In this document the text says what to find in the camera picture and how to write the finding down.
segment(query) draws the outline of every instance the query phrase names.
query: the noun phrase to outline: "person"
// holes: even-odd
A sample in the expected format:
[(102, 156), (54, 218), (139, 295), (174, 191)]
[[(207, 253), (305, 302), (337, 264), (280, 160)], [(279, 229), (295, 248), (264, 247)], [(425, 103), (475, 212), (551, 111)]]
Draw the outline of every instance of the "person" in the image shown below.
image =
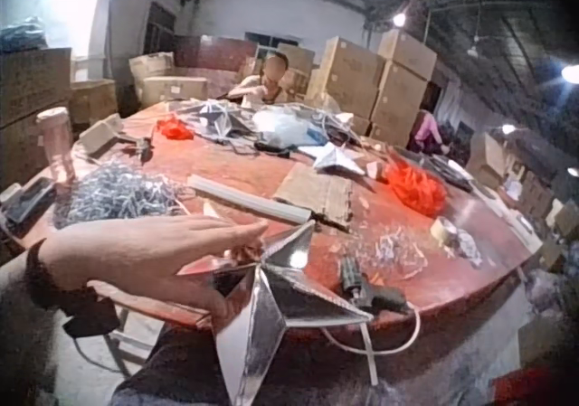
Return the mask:
[(290, 62), (281, 52), (270, 52), (259, 75), (248, 76), (242, 83), (229, 91), (229, 101), (240, 102), (243, 108), (252, 109), (260, 105), (285, 103), (288, 95), (280, 86), (280, 80), (288, 70)]
[(421, 109), (418, 112), (407, 149), (414, 153), (426, 153), (428, 155), (440, 153), (448, 155), (451, 151), (448, 146), (444, 145), (438, 123), (434, 115), (428, 110)]
[(55, 312), (50, 300), (74, 295), (96, 279), (134, 296), (226, 316), (229, 307), (223, 295), (176, 273), (206, 255), (253, 244), (266, 228), (265, 221), (233, 225), (199, 215), (85, 222), (53, 233), (0, 267), (0, 396), (7, 401), (4, 404), (22, 404), (22, 399), (14, 397), (26, 392), (26, 385), (42, 374), (43, 369), (37, 368), (39, 356), (48, 348), (42, 339), (50, 338)]

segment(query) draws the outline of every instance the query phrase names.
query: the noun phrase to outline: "red table surface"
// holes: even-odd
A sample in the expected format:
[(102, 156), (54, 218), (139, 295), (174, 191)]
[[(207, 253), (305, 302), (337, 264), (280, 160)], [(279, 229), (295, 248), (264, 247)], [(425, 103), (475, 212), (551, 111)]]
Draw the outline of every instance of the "red table surface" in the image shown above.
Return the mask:
[[(125, 130), (132, 136), (145, 136), (156, 119), (165, 114), (165, 105), (138, 112), (124, 120)], [(143, 166), (150, 174), (163, 174), (179, 183), (185, 183), (191, 174), (200, 175), (221, 184), (227, 184), (248, 194), (271, 198), (296, 162), (311, 164), (311, 159), (293, 155), (288, 159), (260, 155), (237, 156), (230, 147), (217, 146), (195, 137), (191, 141), (172, 141), (156, 134), (153, 158)], [(101, 158), (119, 155), (119, 146), (112, 148)], [(75, 160), (78, 175), (91, 170), (83, 161)], [(449, 256), (430, 234), (432, 218), (425, 217), (407, 207), (397, 199), (387, 184), (369, 178), (355, 181), (352, 197), (352, 231), (347, 234), (327, 226), (316, 232), (305, 272), (324, 286), (339, 289), (338, 266), (345, 253), (358, 255), (363, 271), (370, 279), (382, 279), (385, 285), (400, 288), (407, 299), (420, 308), (422, 317), (434, 316), (443, 309), (461, 311), (474, 298), (483, 296), (510, 272), (520, 266), (531, 255), (508, 225), (493, 213), (484, 202), (473, 195), (447, 187), (448, 197), (443, 215), (458, 227), (470, 233), (477, 242), (483, 263), (474, 269), (470, 262)], [(202, 211), (204, 199), (200, 197), (185, 201), (191, 212)], [(256, 220), (249, 212), (232, 208), (213, 201), (215, 209), (223, 216), (238, 223)], [(19, 242), (29, 248), (36, 241), (53, 232), (51, 211)], [(270, 222), (267, 234), (274, 234), (291, 225)], [(375, 245), (386, 233), (403, 232), (413, 238), (416, 246), (428, 260), (428, 266), (410, 279), (396, 268), (375, 265)], [(408, 262), (419, 256), (409, 250)], [(97, 290), (115, 302), (142, 314), (153, 316), (179, 325), (193, 326), (200, 312), (175, 305), (156, 302), (143, 297), (132, 297), (116, 288), (96, 283)], [(372, 328), (381, 329), (404, 317), (383, 312)]]

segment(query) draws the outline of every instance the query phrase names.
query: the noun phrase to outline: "lamp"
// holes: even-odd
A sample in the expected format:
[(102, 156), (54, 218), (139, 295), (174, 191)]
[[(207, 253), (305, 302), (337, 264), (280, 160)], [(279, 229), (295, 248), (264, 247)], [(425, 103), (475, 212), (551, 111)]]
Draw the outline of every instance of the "lamp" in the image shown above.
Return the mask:
[(397, 28), (402, 28), (406, 23), (406, 14), (398, 13), (397, 15), (394, 16), (392, 21), (394, 22), (394, 26), (396, 26)]
[(579, 65), (567, 65), (561, 70), (561, 76), (569, 83), (579, 84)]
[(517, 130), (517, 128), (515, 126), (513, 126), (512, 124), (505, 124), (505, 125), (503, 125), (503, 127), (501, 129), (505, 135), (510, 135), (515, 130)]

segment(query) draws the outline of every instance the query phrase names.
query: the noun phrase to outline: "metallic star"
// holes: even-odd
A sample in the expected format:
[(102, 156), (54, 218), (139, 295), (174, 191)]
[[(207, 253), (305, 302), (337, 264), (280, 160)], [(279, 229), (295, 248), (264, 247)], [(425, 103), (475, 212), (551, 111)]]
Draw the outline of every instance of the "metallic star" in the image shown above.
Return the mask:
[(214, 338), (233, 406), (255, 399), (285, 331), (367, 323), (372, 316), (308, 278), (309, 244), (315, 223), (265, 241), (259, 262), (211, 272), (234, 308), (214, 320)]

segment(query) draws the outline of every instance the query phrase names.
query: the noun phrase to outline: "wire pile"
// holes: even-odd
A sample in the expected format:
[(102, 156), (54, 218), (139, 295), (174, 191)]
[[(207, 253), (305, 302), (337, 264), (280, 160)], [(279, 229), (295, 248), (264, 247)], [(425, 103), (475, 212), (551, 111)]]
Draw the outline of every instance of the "wire pile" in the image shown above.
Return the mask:
[(172, 214), (181, 210), (178, 189), (162, 175), (106, 163), (57, 198), (52, 222), (61, 229), (78, 222)]

